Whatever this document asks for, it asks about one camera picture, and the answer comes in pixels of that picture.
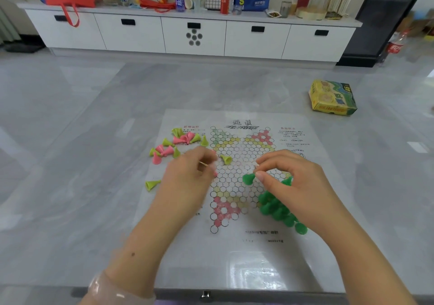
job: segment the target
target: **cabinet drawer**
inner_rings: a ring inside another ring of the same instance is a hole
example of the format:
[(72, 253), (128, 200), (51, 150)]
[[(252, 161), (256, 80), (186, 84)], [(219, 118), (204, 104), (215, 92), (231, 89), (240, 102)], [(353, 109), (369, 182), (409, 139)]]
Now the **cabinet drawer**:
[(355, 28), (292, 25), (283, 59), (339, 61)]
[(160, 17), (95, 14), (95, 18), (108, 50), (166, 52)]
[[(70, 26), (62, 11), (27, 9), (26, 13), (47, 47), (106, 49), (95, 17), (90, 12), (79, 12), (79, 27)], [(75, 23), (75, 13), (68, 13)]]
[(289, 24), (227, 22), (224, 55), (281, 59)]
[(161, 17), (161, 23), (167, 53), (224, 55), (226, 21)]

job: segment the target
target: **hand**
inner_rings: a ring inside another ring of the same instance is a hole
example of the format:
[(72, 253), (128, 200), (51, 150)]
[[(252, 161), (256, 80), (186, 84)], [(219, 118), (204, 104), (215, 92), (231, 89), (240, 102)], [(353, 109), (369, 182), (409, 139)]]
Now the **hand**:
[[(253, 171), (264, 187), (307, 227), (321, 236), (332, 220), (349, 214), (327, 180), (320, 165), (289, 150), (264, 154)], [(293, 176), (286, 186), (266, 173), (277, 168)]]
[(203, 204), (214, 179), (214, 161), (217, 159), (213, 150), (198, 146), (172, 160), (167, 165), (152, 207), (162, 208), (170, 213), (171, 220), (186, 224)]

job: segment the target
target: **black drawer handle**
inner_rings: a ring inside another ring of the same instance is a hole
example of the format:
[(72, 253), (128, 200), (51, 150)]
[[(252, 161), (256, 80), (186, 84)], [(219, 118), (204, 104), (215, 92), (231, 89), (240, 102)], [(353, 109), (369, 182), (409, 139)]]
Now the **black drawer handle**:
[(196, 28), (200, 29), (200, 23), (187, 23), (187, 28)]
[(252, 32), (264, 33), (265, 26), (252, 26)]
[(328, 30), (316, 30), (315, 31), (315, 35), (327, 36), (328, 35)]
[(134, 19), (121, 18), (122, 25), (135, 25)]
[(57, 22), (68, 22), (65, 15), (54, 15)]

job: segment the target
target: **soda can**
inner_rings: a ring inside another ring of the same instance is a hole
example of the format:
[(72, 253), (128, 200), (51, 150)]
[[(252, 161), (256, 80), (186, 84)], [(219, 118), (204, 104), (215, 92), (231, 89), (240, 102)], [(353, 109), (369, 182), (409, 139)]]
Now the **soda can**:
[(229, 0), (220, 0), (220, 14), (229, 14)]

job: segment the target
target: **yellow box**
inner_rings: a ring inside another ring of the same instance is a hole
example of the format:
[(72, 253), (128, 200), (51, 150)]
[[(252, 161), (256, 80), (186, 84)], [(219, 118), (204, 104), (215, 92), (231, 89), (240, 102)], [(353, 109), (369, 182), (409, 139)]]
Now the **yellow box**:
[(314, 80), (309, 90), (312, 109), (338, 115), (352, 115), (357, 110), (350, 85), (334, 81)]

